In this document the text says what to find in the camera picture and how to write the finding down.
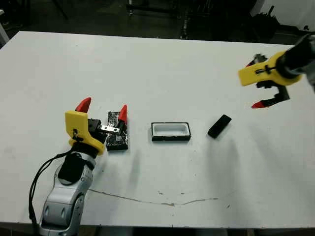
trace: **table leg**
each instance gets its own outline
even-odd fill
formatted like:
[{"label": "table leg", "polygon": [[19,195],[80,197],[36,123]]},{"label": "table leg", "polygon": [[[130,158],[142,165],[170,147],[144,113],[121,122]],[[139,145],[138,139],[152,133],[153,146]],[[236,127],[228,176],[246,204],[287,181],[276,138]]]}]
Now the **table leg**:
[{"label": "table leg", "polygon": [[0,23],[0,43],[2,45],[6,44],[9,41],[9,37],[6,34],[4,28],[2,27],[2,24]]}]

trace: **metal stand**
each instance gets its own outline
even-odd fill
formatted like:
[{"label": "metal stand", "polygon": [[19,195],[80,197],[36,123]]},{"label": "metal stand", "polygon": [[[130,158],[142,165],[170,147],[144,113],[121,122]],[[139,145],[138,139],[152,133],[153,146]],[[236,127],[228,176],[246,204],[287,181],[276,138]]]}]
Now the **metal stand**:
[{"label": "metal stand", "polygon": [[132,4],[132,0],[127,0],[126,9],[129,13],[129,16],[133,14],[134,10],[161,12],[179,16],[179,0],[173,0],[173,7],[171,7],[170,9],[149,7],[149,0],[144,0],[144,3],[139,5]]},{"label": "metal stand", "polygon": [[6,34],[4,28],[2,27],[2,24],[0,23],[0,44],[5,45],[9,41],[9,37]]}]

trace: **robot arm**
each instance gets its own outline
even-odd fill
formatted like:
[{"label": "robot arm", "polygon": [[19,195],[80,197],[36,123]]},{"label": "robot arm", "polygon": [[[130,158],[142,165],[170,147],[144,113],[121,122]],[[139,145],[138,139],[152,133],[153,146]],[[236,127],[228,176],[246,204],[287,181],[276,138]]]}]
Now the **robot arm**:
[{"label": "robot arm", "polygon": [[75,111],[65,113],[66,131],[71,137],[71,150],[57,155],[45,163],[66,156],[54,175],[54,186],[46,199],[39,229],[32,207],[32,197],[36,181],[45,164],[40,168],[30,189],[30,219],[35,234],[43,236],[77,235],[81,222],[84,198],[92,181],[92,171],[97,155],[103,154],[108,133],[120,134],[126,128],[127,106],[124,105],[118,117],[119,127],[105,126],[98,119],[88,119],[87,111],[91,98],[84,99]]},{"label": "robot arm", "polygon": [[286,87],[298,82],[306,74],[315,89],[315,38],[314,33],[303,36],[295,46],[285,52],[279,52],[270,59],[257,54],[244,69],[239,70],[243,86],[257,83],[258,88],[277,87],[279,93],[274,98],[261,100],[252,108],[270,107],[290,99]]}]

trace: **floor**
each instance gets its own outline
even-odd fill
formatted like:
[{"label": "floor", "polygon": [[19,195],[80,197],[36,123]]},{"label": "floor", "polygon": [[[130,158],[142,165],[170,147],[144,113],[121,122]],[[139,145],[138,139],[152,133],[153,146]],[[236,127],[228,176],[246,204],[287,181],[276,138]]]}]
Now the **floor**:
[{"label": "floor", "polygon": [[[45,31],[61,33],[80,33],[96,35],[115,35],[128,37],[149,37],[149,38],[169,38],[179,39],[182,33],[184,23],[184,12],[190,0],[181,0],[179,16],[170,17],[163,13],[135,11],[132,16],[126,11],[126,0],[59,0],[65,12],[69,16],[68,20],[57,10],[52,0],[31,0],[31,21],[30,24],[24,24],[19,28],[19,22],[13,20],[11,29],[7,34],[12,38],[20,30]],[[141,0],[134,0],[134,3],[140,3]],[[152,0],[151,6],[169,7],[169,0]],[[244,24],[232,28],[220,28],[217,22],[209,22],[204,19],[191,19],[189,22],[188,40],[217,40],[218,35],[214,35],[211,27],[219,27],[224,30],[225,38],[222,41],[241,41],[251,42],[243,31]],[[291,30],[278,29],[275,34],[265,43],[276,44],[294,44],[300,36],[295,35]],[[79,235],[95,235],[95,228],[85,229]],[[229,230],[229,236],[247,236],[251,235],[247,230]],[[20,233],[17,230],[0,228],[1,236],[27,236],[28,233]],[[144,229],[133,230],[133,235],[197,235],[193,229]],[[303,231],[302,233],[288,233],[277,231],[276,235],[314,235],[313,230]],[[256,235],[269,235],[262,232],[256,232]]]}]

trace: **black cable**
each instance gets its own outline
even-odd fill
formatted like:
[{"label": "black cable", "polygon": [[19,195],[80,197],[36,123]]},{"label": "black cable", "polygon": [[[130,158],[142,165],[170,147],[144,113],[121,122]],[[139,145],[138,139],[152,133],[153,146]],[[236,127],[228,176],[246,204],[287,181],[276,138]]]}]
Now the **black cable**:
[{"label": "black cable", "polygon": [[55,157],[50,158],[49,160],[47,160],[39,168],[39,170],[37,171],[37,173],[36,173],[36,175],[34,177],[33,182],[31,183],[30,192],[29,192],[29,218],[30,218],[31,223],[32,223],[33,234],[36,235],[36,236],[39,235],[39,228],[38,228],[38,225],[37,225],[36,215],[35,215],[35,211],[34,211],[34,207],[33,207],[33,203],[32,202],[33,202],[33,198],[34,198],[34,193],[35,193],[37,180],[38,180],[39,176],[41,175],[41,173],[43,173],[50,166],[50,164],[54,160],[56,160],[58,158],[61,158],[63,156],[66,156],[66,155],[68,155],[71,152],[72,152],[72,148],[69,151],[67,151],[67,152],[64,152],[64,153],[61,153],[61,154],[57,154]]}]

